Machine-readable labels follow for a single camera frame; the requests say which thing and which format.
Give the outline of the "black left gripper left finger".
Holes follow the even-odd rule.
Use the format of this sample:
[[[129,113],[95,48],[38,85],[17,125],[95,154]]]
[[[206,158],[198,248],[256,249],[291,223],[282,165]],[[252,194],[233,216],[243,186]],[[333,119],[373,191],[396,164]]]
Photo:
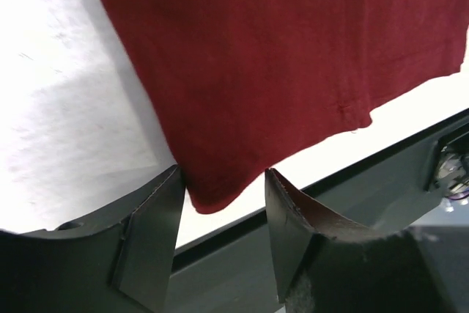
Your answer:
[[[183,206],[172,166],[52,231],[1,233],[3,312],[162,312]]]

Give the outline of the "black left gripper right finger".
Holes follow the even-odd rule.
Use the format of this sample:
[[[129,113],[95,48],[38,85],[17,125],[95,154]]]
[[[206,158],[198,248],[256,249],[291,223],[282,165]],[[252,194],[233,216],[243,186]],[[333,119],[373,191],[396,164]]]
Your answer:
[[[288,312],[460,312],[462,230],[381,234],[265,172],[278,301]]]

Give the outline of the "dark red t shirt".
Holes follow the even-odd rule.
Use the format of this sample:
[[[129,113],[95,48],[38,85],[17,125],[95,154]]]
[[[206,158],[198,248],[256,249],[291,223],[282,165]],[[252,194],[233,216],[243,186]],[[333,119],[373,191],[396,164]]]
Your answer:
[[[468,30],[468,0],[101,2],[201,214],[457,73]]]

